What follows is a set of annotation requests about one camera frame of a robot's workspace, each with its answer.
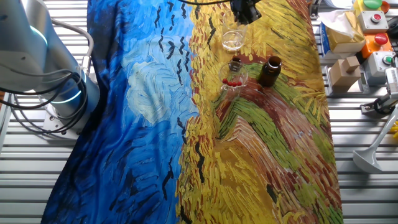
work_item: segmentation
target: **glass cup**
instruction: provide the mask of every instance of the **glass cup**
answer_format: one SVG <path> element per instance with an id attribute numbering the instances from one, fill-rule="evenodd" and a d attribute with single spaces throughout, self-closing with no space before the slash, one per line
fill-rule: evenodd
<path id="1" fill-rule="evenodd" d="M 223 15 L 223 38 L 222 43 L 226 50 L 237 51 L 244 43 L 248 27 L 238 24 L 232 11 L 227 11 Z"/>
<path id="2" fill-rule="evenodd" d="M 241 93 L 241 88 L 248 85 L 248 70 L 242 63 L 230 61 L 221 66 L 218 73 L 223 83 L 221 91 L 225 91 L 229 101 L 235 100 Z"/>

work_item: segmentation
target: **table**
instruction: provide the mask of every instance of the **table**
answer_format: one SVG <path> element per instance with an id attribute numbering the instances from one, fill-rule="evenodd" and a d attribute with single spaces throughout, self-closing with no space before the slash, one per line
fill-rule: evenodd
<path id="1" fill-rule="evenodd" d="M 85 1 L 47 1 L 46 4 L 58 20 L 85 26 Z M 320 43 L 319 22 L 313 21 L 313 24 Z M 56 31 L 74 56 L 81 60 L 86 50 L 84 38 L 61 28 Z M 362 116 L 359 105 L 374 101 L 385 93 L 385 88 L 379 86 L 372 88 L 369 96 L 328 99 L 345 223 L 398 223 L 398 198 L 394 197 L 398 192 L 398 167 L 394 165 L 398 143 L 392 136 L 386 137 L 377 154 L 387 170 L 383 174 L 361 174 L 353 164 L 351 153 L 353 148 L 369 146 L 386 120 Z M 21 101 L 26 104 L 39 102 L 33 98 L 21 98 Z M 27 114 L 40 124 L 45 111 Z M 11 117 L 0 154 L 0 223 L 11 220 L 39 222 L 51 188 L 73 145 L 73 141 L 47 142 L 28 133 Z"/>

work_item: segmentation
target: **wire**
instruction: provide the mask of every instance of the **wire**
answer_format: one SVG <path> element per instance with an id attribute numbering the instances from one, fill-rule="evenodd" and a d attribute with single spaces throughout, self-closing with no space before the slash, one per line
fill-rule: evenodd
<path id="1" fill-rule="evenodd" d="M 38 99 L 39 99 L 39 101 L 40 101 L 41 103 L 44 102 L 43 99 L 40 97 L 40 95 L 37 95 L 37 97 L 38 97 Z M 81 106 L 81 107 L 78 108 L 75 112 L 73 112 L 71 115 L 69 115 L 69 116 L 67 116 L 67 117 L 63 117 L 63 116 L 60 116 L 60 115 L 57 115 L 57 114 L 53 114 L 46 106 L 44 106 L 44 109 L 46 110 L 46 112 L 47 112 L 49 115 L 53 116 L 55 119 L 58 119 L 58 120 L 67 120 L 67 119 L 72 119 L 74 116 L 76 116 L 76 115 L 80 112 L 80 110 L 83 109 L 83 107 Z"/>
<path id="2" fill-rule="evenodd" d="M 93 49 L 94 49 L 94 40 L 93 40 L 92 36 L 89 33 L 87 33 L 87 31 L 84 31 L 83 29 L 81 29 L 79 27 L 67 24 L 66 22 L 61 22 L 61 21 L 58 21 L 58 20 L 55 20 L 55 19 L 51 19 L 51 21 L 55 25 L 62 26 L 64 28 L 73 30 L 73 31 L 75 31 L 75 32 L 77 32 L 79 34 L 84 35 L 87 38 L 87 40 L 88 40 L 88 50 L 87 50 L 87 53 L 86 53 L 85 56 L 91 56 L 91 53 L 93 52 Z"/>
<path id="3" fill-rule="evenodd" d="M 4 100 L 0 100 L 0 103 L 2 103 L 2 104 L 4 104 L 4 105 L 7 105 L 7 106 L 10 106 L 10 107 L 13 107 L 13 108 L 18 108 L 18 109 L 23 109 L 23 110 L 34 110 L 34 109 L 41 108 L 41 107 L 43 107 L 43 106 L 45 106 L 45 105 L 51 103 L 54 99 L 56 99 L 56 97 L 60 94 L 62 88 L 67 84 L 67 82 L 69 81 L 69 79 L 71 79 L 72 77 L 73 77 L 73 75 L 70 75 L 70 76 L 68 76 L 64 81 L 62 81 L 62 82 L 59 84 L 59 88 L 58 88 L 58 90 L 55 92 L 55 94 L 53 95 L 53 97 L 51 97 L 51 98 L 50 98 L 49 100 L 47 100 L 45 103 L 41 103 L 41 104 L 35 105 L 35 106 L 21 106 L 21 105 L 15 105 L 15 104 L 12 104 L 12 103 L 10 103 L 10 102 L 8 102 L 8 101 L 4 101 Z"/>
<path id="4" fill-rule="evenodd" d="M 79 78 L 78 78 L 76 75 L 74 75 L 74 76 L 73 76 L 73 79 L 77 82 Z M 62 126 L 61 128 L 58 128 L 58 129 L 53 130 L 53 131 L 45 130 L 45 129 L 43 129 L 43 128 L 37 126 L 37 125 L 34 124 L 33 122 L 29 121 L 29 119 L 27 119 L 25 113 L 24 113 L 22 110 L 20 110 L 20 113 L 21 113 L 21 115 L 25 118 L 25 120 L 26 120 L 28 123 L 30 123 L 33 127 L 39 129 L 40 131 L 34 130 L 34 129 L 32 129 L 32 128 L 26 126 L 26 125 L 18 118 L 18 116 L 17 116 L 17 114 L 16 114 L 14 108 L 11 108 L 12 114 L 14 115 L 15 119 L 16 119 L 24 128 L 26 128 L 27 130 L 32 131 L 32 132 L 34 132 L 34 133 L 37 133 L 37 134 L 54 134 L 54 133 L 62 133 L 62 132 L 64 132 L 64 131 L 67 131 L 67 130 L 71 129 L 72 127 L 74 127 L 74 125 L 76 125 L 77 122 L 79 122 L 79 120 L 83 117 L 83 115 L 84 115 L 84 113 L 85 113 L 85 111 L 86 111 L 86 109 L 87 109 L 87 99 L 88 99 L 88 97 L 87 97 L 86 85 L 85 85 L 84 83 L 80 82 L 79 87 L 81 88 L 80 91 L 82 92 L 82 98 L 80 98 L 81 100 L 80 100 L 79 107 L 78 107 L 78 109 L 77 109 L 76 112 L 75 112 L 75 113 L 76 113 L 76 116 L 74 116 L 73 119 L 71 119 L 66 125 Z M 16 97 L 15 95 L 14 95 L 14 98 L 15 98 L 16 104 L 18 105 L 19 102 L 18 102 L 18 99 L 17 99 L 17 97 Z"/>
<path id="5" fill-rule="evenodd" d="M 186 0 L 179 0 L 182 3 L 186 3 L 186 4 L 193 4 L 195 6 L 208 6 L 208 5 L 212 5 L 212 4 L 220 4 L 220 3 L 224 3 L 224 2 L 230 2 L 232 0 L 222 0 L 222 1 L 213 1 L 213 2 L 190 2 L 190 1 L 186 1 Z"/>
<path id="6" fill-rule="evenodd" d="M 56 70 L 56 71 L 54 71 L 54 72 L 48 72 L 48 73 L 43 73 L 43 74 L 34 74 L 34 73 L 21 72 L 21 71 L 15 70 L 15 69 L 13 69 L 13 68 L 11 68 L 11 67 L 9 67 L 9 66 L 3 64 L 3 63 L 0 63 L 0 66 L 9 69 L 9 70 L 11 70 L 12 72 L 15 72 L 15 73 L 18 73 L 18 74 L 21 74 L 21 75 L 30 76 L 30 77 L 47 77 L 47 76 L 55 75 L 55 74 L 58 74 L 58 73 L 61 73 L 61 72 L 72 73 L 72 72 L 71 72 L 70 70 L 68 70 L 68 69 L 60 69 L 60 70 Z"/>
<path id="7" fill-rule="evenodd" d="M 391 66 L 393 67 L 393 68 L 396 68 L 397 66 L 396 66 L 396 58 L 397 58 L 397 56 L 398 56 L 398 54 L 395 54 L 394 56 L 392 56 L 392 59 L 391 59 Z"/>

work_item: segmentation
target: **amber bottle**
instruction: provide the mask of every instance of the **amber bottle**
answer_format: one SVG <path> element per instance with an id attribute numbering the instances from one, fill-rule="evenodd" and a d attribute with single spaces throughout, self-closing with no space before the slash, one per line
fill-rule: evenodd
<path id="1" fill-rule="evenodd" d="M 270 57 L 268 62 L 262 66 L 258 82 L 263 87 L 273 86 L 278 79 L 281 70 L 282 60 L 276 56 Z"/>

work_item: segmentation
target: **white device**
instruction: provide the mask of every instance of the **white device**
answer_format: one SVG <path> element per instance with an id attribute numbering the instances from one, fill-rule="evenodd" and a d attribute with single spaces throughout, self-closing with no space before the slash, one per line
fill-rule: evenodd
<path id="1" fill-rule="evenodd" d="M 10 93 L 43 92 L 41 97 L 46 100 L 55 97 L 51 105 L 57 116 L 70 118 L 61 120 L 63 124 L 70 123 L 74 113 L 80 115 L 72 127 L 73 132 L 78 133 L 95 109 L 100 91 L 87 77 L 91 52 L 83 65 L 79 65 L 55 33 L 53 23 L 62 25 L 50 18 L 42 0 L 0 1 L 0 88 Z M 93 45 L 90 35 L 86 36 Z M 66 82 L 71 74 L 75 79 Z M 57 86 L 59 89 L 48 91 Z"/>
<path id="2" fill-rule="evenodd" d="M 363 64 L 365 77 L 369 85 L 383 85 L 386 83 L 385 70 L 391 68 L 394 52 L 373 52 Z"/>
<path id="3" fill-rule="evenodd" d="M 386 15 L 382 11 L 363 11 L 358 21 L 364 34 L 384 34 L 388 30 Z"/>

